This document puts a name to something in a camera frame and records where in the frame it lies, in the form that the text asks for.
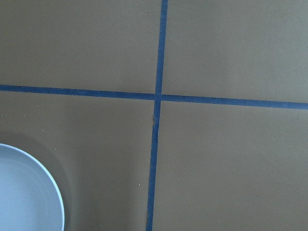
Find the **light blue plate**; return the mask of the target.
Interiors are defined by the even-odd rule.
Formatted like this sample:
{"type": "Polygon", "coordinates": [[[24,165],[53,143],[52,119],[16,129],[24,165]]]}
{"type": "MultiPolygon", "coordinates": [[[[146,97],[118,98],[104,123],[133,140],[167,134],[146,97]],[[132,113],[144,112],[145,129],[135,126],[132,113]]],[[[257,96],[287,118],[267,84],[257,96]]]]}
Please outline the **light blue plate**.
{"type": "Polygon", "coordinates": [[[6,144],[0,146],[0,229],[63,231],[64,204],[46,167],[6,144]]]}

